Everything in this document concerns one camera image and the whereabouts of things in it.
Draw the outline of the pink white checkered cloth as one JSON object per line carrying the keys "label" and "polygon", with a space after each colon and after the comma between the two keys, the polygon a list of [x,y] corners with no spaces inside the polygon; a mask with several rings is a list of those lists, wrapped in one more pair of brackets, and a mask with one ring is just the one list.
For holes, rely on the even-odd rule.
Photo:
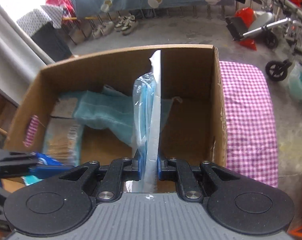
{"label": "pink white checkered cloth", "polygon": [[[220,62],[226,110],[226,165],[267,185],[278,185],[278,153],[270,93],[263,74],[249,64]],[[58,98],[80,98],[86,91]]]}

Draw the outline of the grey wheelchair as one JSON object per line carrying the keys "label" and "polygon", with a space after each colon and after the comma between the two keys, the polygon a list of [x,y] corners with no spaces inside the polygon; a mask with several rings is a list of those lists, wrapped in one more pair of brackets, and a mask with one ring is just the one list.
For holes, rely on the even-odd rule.
{"label": "grey wheelchair", "polygon": [[[245,3],[246,0],[235,0]],[[278,46],[278,38],[273,33],[276,27],[284,29],[283,38],[290,50],[284,61],[271,60],[265,66],[265,72],[270,80],[279,82],[286,79],[288,69],[296,56],[302,59],[302,5],[298,7],[289,0],[251,0],[263,8],[249,28],[240,17],[226,18],[227,29],[234,41],[240,42],[246,38],[261,35],[267,48]]]}

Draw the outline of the polka dot cloth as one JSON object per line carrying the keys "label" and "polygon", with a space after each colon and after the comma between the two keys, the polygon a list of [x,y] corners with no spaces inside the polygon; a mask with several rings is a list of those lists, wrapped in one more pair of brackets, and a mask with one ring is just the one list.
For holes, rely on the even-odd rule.
{"label": "polka dot cloth", "polygon": [[50,23],[54,29],[61,29],[63,16],[63,8],[55,5],[41,5],[22,16],[16,23],[31,37],[47,23]]}

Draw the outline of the brown cardboard box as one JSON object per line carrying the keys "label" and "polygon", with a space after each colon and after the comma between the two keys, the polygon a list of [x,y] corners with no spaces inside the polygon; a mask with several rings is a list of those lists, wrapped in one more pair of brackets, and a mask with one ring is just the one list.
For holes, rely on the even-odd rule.
{"label": "brown cardboard box", "polygon": [[135,80],[161,52],[161,96],[173,99],[159,148],[191,165],[226,164],[226,121],[218,50],[212,45],[167,44],[103,51],[41,70],[28,88],[4,148],[36,152],[44,142],[50,114],[63,92],[109,92],[132,96]]}

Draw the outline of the blue white wipes pack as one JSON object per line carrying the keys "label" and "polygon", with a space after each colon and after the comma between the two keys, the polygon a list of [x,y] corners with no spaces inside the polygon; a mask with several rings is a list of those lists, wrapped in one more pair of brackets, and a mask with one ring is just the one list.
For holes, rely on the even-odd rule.
{"label": "blue white wipes pack", "polygon": [[69,170],[69,168],[61,162],[42,153],[36,153],[35,159],[37,163],[29,167],[28,173],[22,176],[26,186]]}

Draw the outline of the green translucent plastic bag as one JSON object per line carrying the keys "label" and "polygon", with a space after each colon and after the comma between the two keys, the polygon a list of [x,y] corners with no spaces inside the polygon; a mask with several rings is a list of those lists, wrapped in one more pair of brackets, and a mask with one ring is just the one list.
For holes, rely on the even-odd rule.
{"label": "green translucent plastic bag", "polygon": [[288,77],[290,94],[302,102],[302,64],[296,62]]}

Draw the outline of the teal towel cloth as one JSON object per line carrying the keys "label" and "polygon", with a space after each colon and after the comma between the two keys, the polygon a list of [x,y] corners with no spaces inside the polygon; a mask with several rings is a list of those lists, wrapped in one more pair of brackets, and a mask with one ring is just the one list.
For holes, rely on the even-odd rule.
{"label": "teal towel cloth", "polygon": [[[175,101],[183,102],[178,96],[161,100],[160,131],[165,126]],[[87,90],[81,93],[74,118],[92,129],[109,129],[129,146],[136,144],[133,95],[126,96],[107,85],[100,93]]]}

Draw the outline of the green white sneaker pair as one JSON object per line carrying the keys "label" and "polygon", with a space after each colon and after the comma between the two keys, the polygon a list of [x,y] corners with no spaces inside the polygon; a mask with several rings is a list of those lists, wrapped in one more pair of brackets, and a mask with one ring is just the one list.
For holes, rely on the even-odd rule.
{"label": "green white sneaker pair", "polygon": [[115,31],[121,33],[123,36],[131,34],[138,26],[139,22],[134,15],[119,16],[118,22],[115,24]]}

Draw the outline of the cotton swabs plastic bag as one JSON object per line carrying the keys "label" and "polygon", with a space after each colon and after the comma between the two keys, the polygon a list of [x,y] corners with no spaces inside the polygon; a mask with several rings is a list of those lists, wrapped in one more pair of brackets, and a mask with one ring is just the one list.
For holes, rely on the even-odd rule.
{"label": "cotton swabs plastic bag", "polygon": [[84,126],[74,118],[79,98],[59,98],[50,114],[46,128],[42,153],[64,165],[77,166]]}

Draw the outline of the red bag on floor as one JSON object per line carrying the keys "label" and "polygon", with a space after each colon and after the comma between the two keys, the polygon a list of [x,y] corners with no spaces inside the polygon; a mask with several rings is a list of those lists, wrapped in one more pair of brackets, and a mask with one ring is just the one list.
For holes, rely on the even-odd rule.
{"label": "red bag on floor", "polygon": [[[240,17],[244,21],[244,24],[246,25],[247,28],[249,28],[251,24],[255,21],[254,10],[249,7],[237,10],[235,13],[235,17]],[[246,38],[240,41],[239,44],[248,49],[255,50],[255,51],[257,50],[255,41],[252,38]]]}

